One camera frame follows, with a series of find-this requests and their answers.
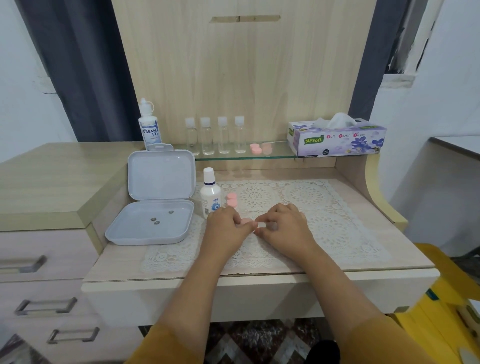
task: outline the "box lid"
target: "box lid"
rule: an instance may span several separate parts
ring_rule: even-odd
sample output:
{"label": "box lid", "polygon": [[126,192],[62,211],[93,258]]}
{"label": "box lid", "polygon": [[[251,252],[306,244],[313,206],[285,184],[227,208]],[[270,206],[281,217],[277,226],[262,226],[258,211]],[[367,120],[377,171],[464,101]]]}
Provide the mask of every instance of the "box lid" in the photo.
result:
{"label": "box lid", "polygon": [[196,186],[195,157],[188,150],[139,151],[128,158],[128,192],[137,200],[187,199]]}

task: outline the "small plastic bottle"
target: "small plastic bottle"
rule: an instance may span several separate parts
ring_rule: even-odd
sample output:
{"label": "small plastic bottle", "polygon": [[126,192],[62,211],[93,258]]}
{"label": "small plastic bottle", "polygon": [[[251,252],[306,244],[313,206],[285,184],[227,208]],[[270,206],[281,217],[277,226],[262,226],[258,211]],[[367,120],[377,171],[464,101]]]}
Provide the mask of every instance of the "small plastic bottle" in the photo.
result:
{"label": "small plastic bottle", "polygon": [[235,152],[245,153],[247,151],[247,139],[245,137],[245,118],[235,117]]}
{"label": "small plastic bottle", "polygon": [[230,136],[228,134],[228,119],[225,116],[218,117],[218,152],[230,153]]}
{"label": "small plastic bottle", "polygon": [[153,110],[155,109],[153,103],[142,98],[140,104],[138,104],[138,108],[142,116],[138,119],[138,122],[142,129],[145,146],[161,143],[162,138],[160,137],[160,130],[158,128],[158,119],[153,116]]}
{"label": "small plastic bottle", "polygon": [[200,124],[202,126],[200,129],[202,153],[206,156],[211,156],[215,153],[215,149],[213,145],[213,131],[210,126],[210,118],[200,118]]}
{"label": "small plastic bottle", "polygon": [[200,150],[198,149],[198,131],[195,127],[195,119],[186,118],[185,125],[187,127],[187,130],[185,131],[187,149],[190,150],[194,156],[197,156],[200,154]]}
{"label": "small plastic bottle", "polygon": [[222,204],[222,189],[215,182],[215,172],[213,168],[204,169],[204,185],[200,190],[202,198],[202,210],[204,217],[214,211],[217,211]]}

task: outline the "drawer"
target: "drawer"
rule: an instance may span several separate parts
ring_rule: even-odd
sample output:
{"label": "drawer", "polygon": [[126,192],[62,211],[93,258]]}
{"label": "drawer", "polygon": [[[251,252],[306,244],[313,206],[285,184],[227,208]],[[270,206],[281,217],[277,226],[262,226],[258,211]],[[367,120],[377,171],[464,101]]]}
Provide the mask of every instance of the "drawer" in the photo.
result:
{"label": "drawer", "polygon": [[0,283],[0,320],[94,314],[81,286],[81,279]]}
{"label": "drawer", "polygon": [[5,324],[55,364],[124,361],[143,339],[138,327],[108,328],[98,315],[7,320]]}
{"label": "drawer", "polygon": [[83,279],[97,259],[86,229],[0,232],[0,282]]}

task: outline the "lace doily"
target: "lace doily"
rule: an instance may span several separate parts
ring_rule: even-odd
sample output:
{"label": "lace doily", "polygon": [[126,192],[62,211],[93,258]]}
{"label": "lace doily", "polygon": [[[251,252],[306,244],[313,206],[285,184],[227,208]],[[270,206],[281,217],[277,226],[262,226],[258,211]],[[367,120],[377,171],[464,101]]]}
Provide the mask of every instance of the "lace doily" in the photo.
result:
{"label": "lace doily", "polygon": [[[327,180],[219,182],[223,194],[238,195],[237,208],[242,218],[255,219],[277,203],[295,204],[308,220],[317,243],[337,262],[355,264],[384,262],[391,255],[367,230]],[[197,185],[191,200],[194,215],[188,236],[180,243],[148,248],[141,270],[171,272],[183,277],[195,260],[206,220],[202,216],[200,189]],[[251,234],[229,260],[222,275],[300,272],[290,259],[270,244]]]}

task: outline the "mustard sleeve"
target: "mustard sleeve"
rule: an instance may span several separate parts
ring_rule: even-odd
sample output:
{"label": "mustard sleeve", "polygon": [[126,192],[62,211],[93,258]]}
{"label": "mustard sleeve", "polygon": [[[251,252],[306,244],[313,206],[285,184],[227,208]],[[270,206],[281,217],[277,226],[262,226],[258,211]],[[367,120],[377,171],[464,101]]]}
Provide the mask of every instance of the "mustard sleeve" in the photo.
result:
{"label": "mustard sleeve", "polygon": [[167,326],[155,324],[142,344],[126,364],[201,364],[203,358],[196,357],[179,343],[175,334]]}
{"label": "mustard sleeve", "polygon": [[379,316],[355,328],[340,347],[342,364],[435,364],[393,319]]}

